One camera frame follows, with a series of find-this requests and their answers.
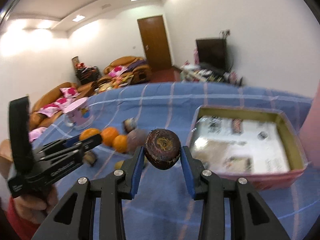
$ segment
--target blue tablecloth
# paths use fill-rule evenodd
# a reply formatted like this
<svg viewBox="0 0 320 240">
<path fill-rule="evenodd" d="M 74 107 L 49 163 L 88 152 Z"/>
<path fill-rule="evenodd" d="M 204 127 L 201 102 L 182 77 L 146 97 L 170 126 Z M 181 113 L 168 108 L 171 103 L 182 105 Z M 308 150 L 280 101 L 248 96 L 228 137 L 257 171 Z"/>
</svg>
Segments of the blue tablecloth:
<svg viewBox="0 0 320 240">
<path fill-rule="evenodd" d="M 190 133 L 195 110 L 200 105 L 247 106 L 283 110 L 298 132 L 312 100 L 275 90 L 233 86 L 218 83 L 159 83 L 135 85 L 107 91 L 89 98 L 95 120 L 91 127 L 110 125 L 122 130 L 121 122 L 135 117 L 138 127 L 146 130 L 166 128 L 174 131 L 184 145 Z M 34 147 L 53 140 L 69 138 L 81 131 L 67 127 L 64 117 L 51 125 Z M 99 159 L 91 168 L 82 165 L 57 182 L 59 197 L 86 176 L 103 178 L 114 170 L 114 164 L 128 155 L 100 145 L 94 149 Z M 292 240 L 300 240 L 320 214 L 320 172 L 308 167 L 290 187 L 260 192 L 281 221 Z M 230 214 L 227 200 L 226 239 L 230 239 Z M 167 171 L 148 165 L 142 172 L 134 200 L 123 201 L 127 240 L 197 239 L 202 201 L 193 201 L 187 193 L 180 162 Z M 96 207 L 94 239 L 99 239 L 99 202 Z"/>
</svg>

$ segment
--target wooden door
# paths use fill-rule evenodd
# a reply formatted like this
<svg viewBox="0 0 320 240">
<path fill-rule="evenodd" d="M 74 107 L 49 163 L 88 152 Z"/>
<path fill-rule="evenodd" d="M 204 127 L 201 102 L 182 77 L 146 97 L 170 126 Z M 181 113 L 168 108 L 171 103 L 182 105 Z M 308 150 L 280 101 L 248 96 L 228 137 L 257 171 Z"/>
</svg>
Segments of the wooden door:
<svg viewBox="0 0 320 240">
<path fill-rule="evenodd" d="M 169 45 L 162 15 L 139 19 L 138 25 L 152 71 L 171 68 Z"/>
</svg>

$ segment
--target red sleeve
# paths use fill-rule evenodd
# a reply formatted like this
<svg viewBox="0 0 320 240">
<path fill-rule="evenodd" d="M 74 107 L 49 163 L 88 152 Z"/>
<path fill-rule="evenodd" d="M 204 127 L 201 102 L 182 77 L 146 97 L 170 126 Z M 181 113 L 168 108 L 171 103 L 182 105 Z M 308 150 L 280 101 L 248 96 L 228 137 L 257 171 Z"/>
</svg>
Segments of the red sleeve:
<svg viewBox="0 0 320 240">
<path fill-rule="evenodd" d="M 21 240 L 31 240 L 34 233 L 37 231 L 39 225 L 35 225 L 30 221 L 22 219 L 18 216 L 14 207 L 13 198 L 10 197 L 9 206 L 7 210 L 7 220 L 16 231 Z"/>
</svg>

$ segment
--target ceiling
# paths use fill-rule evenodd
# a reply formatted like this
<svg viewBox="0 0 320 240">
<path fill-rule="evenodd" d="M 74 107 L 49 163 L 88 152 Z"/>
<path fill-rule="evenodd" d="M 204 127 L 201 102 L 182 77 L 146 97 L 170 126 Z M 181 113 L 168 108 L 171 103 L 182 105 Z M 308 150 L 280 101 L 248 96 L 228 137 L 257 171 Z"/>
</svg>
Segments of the ceiling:
<svg viewBox="0 0 320 240">
<path fill-rule="evenodd" d="M 46 20 L 50 29 L 68 31 L 107 11 L 151 1 L 158 0 L 134 2 L 130 0 L 20 0 L 3 31 L 16 19 L 26 19 L 25 29 L 37 28 L 43 20 Z M 86 18 L 80 22 L 73 22 L 72 19 L 77 15 L 84 15 Z"/>
</svg>

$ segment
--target black television screen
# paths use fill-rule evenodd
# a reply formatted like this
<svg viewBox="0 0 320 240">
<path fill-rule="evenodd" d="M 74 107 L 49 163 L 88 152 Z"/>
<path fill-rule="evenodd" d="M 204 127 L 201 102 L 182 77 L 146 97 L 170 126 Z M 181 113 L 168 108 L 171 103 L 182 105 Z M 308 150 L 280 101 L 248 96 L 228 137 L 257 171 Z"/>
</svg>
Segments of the black television screen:
<svg viewBox="0 0 320 240">
<path fill-rule="evenodd" d="M 200 63 L 208 63 L 217 69 L 229 71 L 225 39 L 198 39 L 196 44 Z"/>
</svg>

